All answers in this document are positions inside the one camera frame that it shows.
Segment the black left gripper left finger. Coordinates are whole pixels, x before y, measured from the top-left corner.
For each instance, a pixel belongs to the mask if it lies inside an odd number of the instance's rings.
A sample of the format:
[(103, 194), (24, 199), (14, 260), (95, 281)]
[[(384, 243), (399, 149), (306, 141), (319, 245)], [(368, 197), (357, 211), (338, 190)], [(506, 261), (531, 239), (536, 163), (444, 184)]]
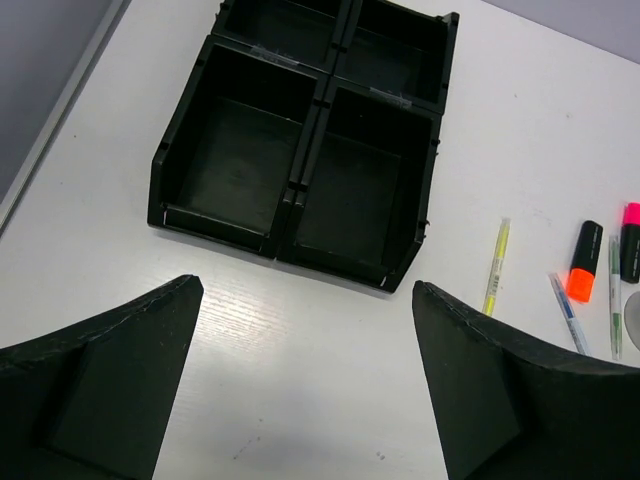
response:
[(182, 275), (3, 348), (2, 478), (152, 478), (203, 293)]

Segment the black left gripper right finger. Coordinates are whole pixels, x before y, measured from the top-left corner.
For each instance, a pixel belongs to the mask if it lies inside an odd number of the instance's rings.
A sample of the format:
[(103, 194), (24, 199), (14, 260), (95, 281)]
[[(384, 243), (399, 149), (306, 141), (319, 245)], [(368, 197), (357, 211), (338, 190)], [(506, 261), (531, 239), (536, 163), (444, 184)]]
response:
[(412, 310), (452, 479), (635, 479), (639, 371), (550, 344), (417, 282)]

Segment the clear jar of paper clips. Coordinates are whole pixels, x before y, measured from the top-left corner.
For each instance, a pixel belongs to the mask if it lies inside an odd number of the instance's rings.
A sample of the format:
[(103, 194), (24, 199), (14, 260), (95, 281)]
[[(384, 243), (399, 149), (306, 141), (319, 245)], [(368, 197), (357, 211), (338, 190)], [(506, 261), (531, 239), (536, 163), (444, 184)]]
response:
[(629, 296), (624, 307), (624, 322), (632, 343), (640, 348), (640, 292)]

